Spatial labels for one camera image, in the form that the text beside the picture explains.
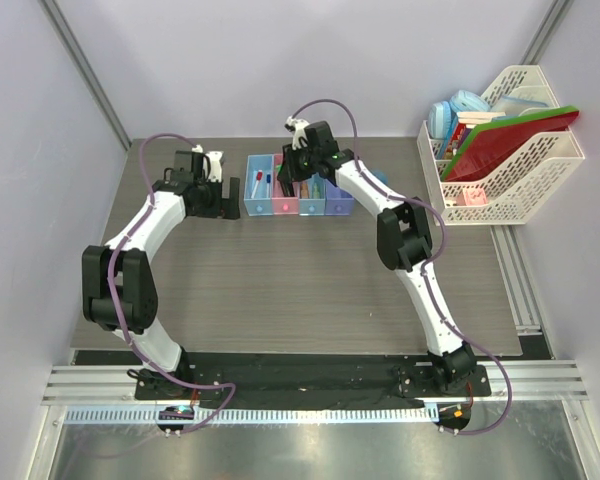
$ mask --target purple compartment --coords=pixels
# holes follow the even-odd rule
[[[324,182],[327,186],[327,202],[325,206],[325,215],[351,215],[355,199],[344,190],[334,187],[331,182]]]

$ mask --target divided organizer box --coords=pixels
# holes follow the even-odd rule
[[[482,94],[494,105],[503,95],[547,103],[557,107],[542,70],[538,66],[513,65]],[[418,134],[418,150],[429,199],[449,225],[521,225],[526,223],[551,194],[582,162],[582,150],[571,132],[543,132],[531,137],[493,172],[475,182],[441,182],[449,160],[437,160],[442,141],[433,140],[426,121]],[[487,204],[456,205],[466,187],[482,187]]]
[[[307,183],[309,198],[300,198],[300,184],[294,184],[295,197],[285,197],[276,181],[276,167],[282,164],[282,155],[249,155],[244,184],[244,205],[250,216],[262,215],[350,215],[355,200],[351,195],[334,187],[319,175],[314,175]],[[262,180],[255,195],[258,171]],[[271,175],[271,188],[267,188],[267,175]]]

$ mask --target pink compartment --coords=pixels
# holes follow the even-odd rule
[[[297,215],[298,214],[298,197],[285,197],[282,194],[282,187],[280,182],[276,179],[278,172],[276,167],[282,165],[282,154],[278,153],[273,156],[273,195],[271,201],[273,202],[273,214],[274,215]],[[298,185],[293,184],[295,191],[298,191]]]

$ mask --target pen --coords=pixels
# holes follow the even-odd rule
[[[258,170],[258,174],[256,175],[256,184],[253,186],[253,190],[251,191],[251,200],[256,198],[256,192],[258,191],[258,186],[260,186],[260,180],[262,180],[262,170]]]

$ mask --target red cutting board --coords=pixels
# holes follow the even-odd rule
[[[575,110],[549,118],[476,132],[477,135],[458,158],[444,181],[474,182],[481,180],[536,133],[566,130],[579,113],[578,110]]]

